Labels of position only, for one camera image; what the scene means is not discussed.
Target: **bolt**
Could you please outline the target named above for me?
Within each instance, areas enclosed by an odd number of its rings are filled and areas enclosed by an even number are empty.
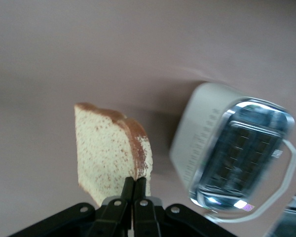
[[[86,212],[89,208],[87,206],[83,206],[82,208],[80,208],[80,212]]]
[[[147,200],[141,200],[140,201],[140,206],[147,206],[148,205],[148,201]]]
[[[117,200],[117,201],[114,202],[114,206],[119,206],[121,204],[122,204],[122,202],[120,200]]]
[[[180,209],[177,206],[173,206],[173,207],[171,207],[171,212],[172,213],[179,213]]]

